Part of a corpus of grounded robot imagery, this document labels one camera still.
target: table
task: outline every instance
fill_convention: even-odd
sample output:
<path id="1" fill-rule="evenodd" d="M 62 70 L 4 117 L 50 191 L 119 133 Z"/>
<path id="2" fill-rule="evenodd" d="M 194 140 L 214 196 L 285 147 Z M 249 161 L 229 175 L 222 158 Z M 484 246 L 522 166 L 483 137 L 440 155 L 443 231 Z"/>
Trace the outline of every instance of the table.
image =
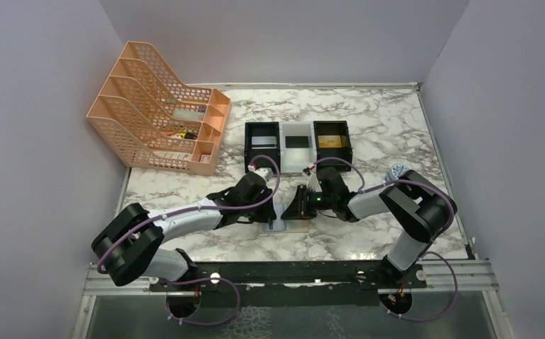
<path id="1" fill-rule="evenodd" d="M 379 184 L 394 163 L 404 163 L 446 192 L 435 147 L 415 88 L 232 89 L 230 120 L 213 177 L 134 168 L 124 205 L 164 209 L 192 203 L 234 186 L 243 167 L 247 121 L 346 120 L 353 163 L 366 186 Z M 356 173 L 343 174 L 352 191 Z M 289 202 L 301 175 L 283 175 L 274 202 Z M 195 261 L 304 261 L 382 258 L 402 232 L 390 213 L 355 223 L 319 216 L 307 233 L 261 233 L 256 225 L 230 225 L 173 239 L 164 249 L 184 249 Z M 457 221 L 431 250 L 447 258 L 467 258 Z"/>

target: black and white robotic arm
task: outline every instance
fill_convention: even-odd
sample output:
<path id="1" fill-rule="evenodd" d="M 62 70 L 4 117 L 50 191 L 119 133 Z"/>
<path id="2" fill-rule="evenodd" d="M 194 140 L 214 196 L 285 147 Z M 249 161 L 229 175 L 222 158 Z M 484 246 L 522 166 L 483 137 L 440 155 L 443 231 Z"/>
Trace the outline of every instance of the black and white robotic arm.
<path id="1" fill-rule="evenodd" d="M 232 225 L 240 222 L 239 218 L 272 222 L 276 214 L 271 198 L 250 208 L 273 193 L 266 187 L 272 176 L 269 168 L 249 172 L 237 185 L 179 208 L 147 211 L 138 203 L 127 206 L 91 245 L 100 258 L 102 267 L 99 265 L 99 269 L 105 269 L 117 286 L 140 276 L 170 281 L 194 278 L 188 273 L 195 265 L 183 250 L 168 251 L 159 246 L 189 233 Z M 401 176 L 400 183 L 364 193 L 350 192 L 332 167 L 317 171 L 315 176 L 322 191 L 300 185 L 281 218 L 309 220 L 315 218 L 319 210 L 333 210 L 340 220 L 357 222 L 391 212 L 404 228 L 397 243 L 383 258 L 381 274 L 391 281 L 398 281 L 408 272 L 457 210 L 450 198 L 445 198 L 446 195 L 413 170 Z"/>

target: black cable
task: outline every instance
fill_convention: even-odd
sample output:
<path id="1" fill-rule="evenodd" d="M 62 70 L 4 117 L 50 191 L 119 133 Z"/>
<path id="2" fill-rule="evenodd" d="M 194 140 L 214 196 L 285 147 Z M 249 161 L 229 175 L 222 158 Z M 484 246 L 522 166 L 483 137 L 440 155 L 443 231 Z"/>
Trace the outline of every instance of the black cable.
<path id="1" fill-rule="evenodd" d="M 323 216 L 325 216 L 325 217 L 327 217 L 327 218 L 339 219 L 339 217 L 334 217 L 334 216 L 332 216 L 332 215 L 327 215 L 327 214 L 324 214 L 324 213 L 322 213 L 322 212 L 320 212 L 320 211 L 318 211 L 318 214 L 323 215 Z"/>

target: cable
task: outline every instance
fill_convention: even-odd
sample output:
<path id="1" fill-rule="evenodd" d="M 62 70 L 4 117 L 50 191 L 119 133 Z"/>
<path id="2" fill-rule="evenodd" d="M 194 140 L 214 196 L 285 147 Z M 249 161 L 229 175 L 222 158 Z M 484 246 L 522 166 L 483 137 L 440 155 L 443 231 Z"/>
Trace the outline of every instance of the cable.
<path id="1" fill-rule="evenodd" d="M 345 165 L 348 165 L 349 167 L 353 168 L 353 171 L 355 171 L 360 176 L 360 179 L 362 179 L 362 186 L 360 186 L 360 188 L 358 189 L 358 193 L 364 193 L 363 192 L 364 187 L 365 187 L 364 176 L 362 175 L 362 172 L 360 172 L 360 170 L 356 166 L 354 166 L 352 163 L 350 163 L 349 161 L 346 161 L 345 159 L 341 159 L 340 157 L 324 157 L 324 158 L 322 158 L 320 160 L 316 160 L 316 162 L 314 162 L 314 165 L 318 165 L 319 163 L 324 162 L 324 161 L 328 161 L 328 160 L 337 160 L 337 161 L 340 161 L 340 162 L 344 163 Z"/>
<path id="2" fill-rule="evenodd" d="M 451 264 L 449 264 L 447 259 L 443 258 L 443 256 L 441 256 L 440 254 L 438 254 L 436 252 L 428 251 L 424 255 L 422 255 L 422 258 L 425 257 L 427 254 L 432 254 L 434 256 L 437 256 L 440 260 L 442 260 L 445 263 L 445 265 L 447 265 L 447 267 L 451 271 L 451 276 L 453 277 L 453 286 L 454 286 L 454 290 L 455 290 L 455 295 L 453 296 L 453 299 L 451 299 L 451 303 L 449 304 L 449 306 L 443 312 L 437 314 L 436 316 L 432 316 L 430 318 L 411 318 L 409 316 L 404 316 L 403 314 L 397 314 L 397 313 L 394 313 L 393 311 L 390 311 L 381 302 L 380 305 L 385 308 L 385 310 L 387 311 L 388 314 L 390 314 L 390 315 L 392 315 L 392 316 L 394 316 L 396 318 L 399 318 L 401 320 L 413 321 L 413 322 L 416 322 L 416 323 L 425 323 L 425 322 L 428 322 L 428 321 L 435 321 L 435 320 L 441 319 L 442 317 L 448 315 L 453 310 L 453 307 L 455 306 L 455 302 L 457 301 L 457 298 L 458 298 L 457 277 L 455 275 L 455 271 L 453 270 L 453 267 L 451 266 Z"/>
<path id="3" fill-rule="evenodd" d="M 248 205 L 248 206 L 201 206 L 201 209 L 202 210 L 249 210 L 250 208 L 260 207 L 264 205 L 265 203 L 267 203 L 270 199 L 272 199 L 274 194 L 276 194 L 276 191 L 278 191 L 279 185 L 281 184 L 281 171 L 279 170 L 279 166 L 276 164 L 276 162 L 274 162 L 274 160 L 272 160 L 272 158 L 267 155 L 256 155 L 255 157 L 252 158 L 250 165 L 252 165 L 253 162 L 259 158 L 264 158 L 268 160 L 269 162 L 271 162 L 272 166 L 274 166 L 274 169 L 276 170 L 276 185 L 274 186 L 274 189 L 272 190 L 272 193 L 270 193 L 269 196 L 267 196 L 266 198 L 264 198 L 262 201 L 258 203 L 253 203 L 252 205 Z M 164 215 L 167 218 L 169 218 L 169 217 L 183 214 L 186 212 L 192 212 L 194 210 L 199 210 L 199 207 L 192 206 L 187 208 L 181 208 L 179 210 L 174 210 L 166 214 L 160 214 L 140 222 L 139 224 L 137 224 L 136 226 L 128 230 L 127 233 L 124 233 L 122 237 L 120 237 L 117 241 L 115 241 L 114 244 L 112 244 L 112 246 L 109 249 L 107 249 L 107 251 L 101 256 L 100 260 L 98 261 L 98 272 L 102 274 L 106 274 L 106 271 L 103 269 L 104 262 L 110 256 L 110 254 L 112 254 L 112 252 L 118 246 L 120 246 L 122 242 L 124 242 L 124 240 L 128 239 L 131 236 L 131 234 L 139 232 L 140 229 L 142 229 L 145 225 L 149 224 L 150 222 L 161 220 Z"/>
<path id="4" fill-rule="evenodd" d="M 318 211 L 318 214 L 323 215 L 323 216 L 325 216 L 325 217 L 327 217 L 327 218 L 339 219 L 339 217 L 334 217 L 334 216 L 332 216 L 332 215 L 327 215 L 327 214 L 324 214 L 324 213 L 322 213 L 322 212 L 320 212 L 320 211 Z"/>
<path id="5" fill-rule="evenodd" d="M 363 193 L 376 191 L 377 189 L 382 189 L 382 188 L 384 188 L 386 186 L 392 186 L 394 184 L 414 185 L 414 186 L 422 187 L 423 189 L 427 189 L 429 191 L 432 191 L 434 194 L 437 194 L 439 196 L 439 198 L 444 200 L 444 202 L 447 204 L 447 207 L 449 208 L 449 216 L 447 217 L 447 222 L 445 223 L 445 226 L 441 227 L 439 232 L 437 232 L 437 235 L 428 242 L 428 244 L 426 245 L 424 250 L 420 253 L 419 258 L 422 258 L 424 256 L 424 254 L 428 251 L 430 246 L 433 245 L 433 242 L 435 241 L 435 239 L 437 239 L 441 234 L 443 234 L 449 228 L 449 226 L 451 226 L 451 224 L 453 223 L 453 219 L 455 219 L 455 209 L 453 208 L 453 205 L 451 204 L 451 201 L 449 201 L 449 198 L 443 192 L 441 192 L 439 189 L 436 189 L 436 188 L 434 188 L 432 186 L 429 186 L 427 184 L 422 184 L 421 182 L 413 182 L 411 180 L 395 179 L 395 180 L 392 180 L 390 182 L 385 182 L 384 184 L 379 184 L 379 185 L 376 185 L 374 187 L 370 187 L 369 189 L 365 189 L 363 191 Z"/>
<path id="6" fill-rule="evenodd" d="M 211 323 L 202 323 L 200 321 L 185 320 L 184 318 L 177 318 L 174 314 L 172 314 L 172 311 L 170 310 L 170 305 L 168 305 L 168 302 L 166 302 L 166 311 L 168 311 L 168 316 L 169 316 L 168 319 L 169 320 L 174 319 L 176 321 L 179 321 L 179 324 L 190 323 L 192 325 L 198 325 L 198 326 L 217 326 L 217 325 L 222 325 L 223 323 L 226 323 L 226 322 L 232 320 L 233 318 L 235 318 L 237 316 L 237 314 L 239 314 L 239 310 L 241 310 L 241 294 L 239 293 L 239 289 L 237 288 L 237 285 L 233 284 L 233 282 L 230 281 L 229 279 L 220 277 L 220 278 L 200 278 L 200 279 L 181 281 L 181 282 L 166 280 L 166 282 L 169 285 L 183 286 L 183 285 L 197 284 L 197 283 L 201 283 L 203 281 L 211 281 L 211 280 L 223 281 L 223 282 L 229 284 L 233 288 L 233 290 L 235 291 L 235 294 L 237 295 L 237 304 L 235 305 L 235 310 L 233 310 L 233 312 L 230 314 L 230 316 L 227 316 L 226 318 L 224 318 L 222 320 L 214 321 L 214 322 L 211 322 Z"/>

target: metal frame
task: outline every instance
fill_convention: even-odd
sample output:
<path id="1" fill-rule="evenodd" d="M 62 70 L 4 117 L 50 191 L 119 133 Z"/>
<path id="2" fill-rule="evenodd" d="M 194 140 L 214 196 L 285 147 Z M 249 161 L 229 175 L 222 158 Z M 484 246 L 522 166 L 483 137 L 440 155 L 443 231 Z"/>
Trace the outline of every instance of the metal frame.
<path id="1" fill-rule="evenodd" d="M 445 183 L 447 185 L 447 192 L 449 195 L 454 196 L 454 189 L 451 185 L 450 174 L 443 160 L 440 152 L 440 147 L 436 141 L 435 134 L 430 120 L 422 101 L 420 86 L 418 83 L 400 83 L 400 84 L 345 84 L 345 83 L 329 83 L 329 84 L 282 84 L 282 83 L 253 83 L 253 84 L 239 84 L 239 83 L 219 83 L 208 84 L 210 87 L 219 89 L 332 89 L 332 88 L 413 88 L 418 95 L 418 101 L 426 120 L 428 130 L 430 132 L 431 140 L 437 153 L 438 161 L 443 175 L 445 176 Z M 122 188 L 120 191 L 117 207 L 114 215 L 118 214 L 122 208 L 124 202 L 124 195 L 126 194 L 127 185 L 131 169 L 127 168 L 127 172 L 124 176 Z M 463 228 L 463 224 L 458 215 L 456 215 L 459 230 L 462 233 L 462 239 L 464 243 L 469 246 L 470 240 L 466 236 Z M 488 314 L 493 324 L 494 331 L 499 339 L 513 339 L 511 327 L 507 318 L 507 314 L 504 312 L 499 296 L 499 285 L 494 275 L 491 264 L 488 260 L 452 260 L 449 261 L 457 276 L 458 288 L 460 291 L 482 291 Z M 448 267 L 442 261 L 421 261 L 424 272 L 427 275 L 427 286 L 424 288 L 406 288 L 406 292 L 449 292 L 453 291 L 453 281 Z M 310 284 L 302 285 L 328 285 L 328 282 L 322 282 L 319 280 L 312 281 Z M 379 289 L 378 293 L 393 292 L 393 289 Z M 90 320 L 92 318 L 93 311 L 95 309 L 95 300 L 98 296 L 103 295 L 162 295 L 162 296 L 193 296 L 193 291 L 181 291 L 181 292 L 152 292 L 150 291 L 150 281 L 148 278 L 139 278 L 134 282 L 124 286 L 117 287 L 107 275 L 101 275 L 96 271 L 96 266 L 91 264 L 88 270 L 85 287 L 83 288 L 83 296 L 81 298 L 81 305 L 79 307 L 76 324 L 72 333 L 72 338 L 84 339 L 88 334 L 90 327 Z"/>

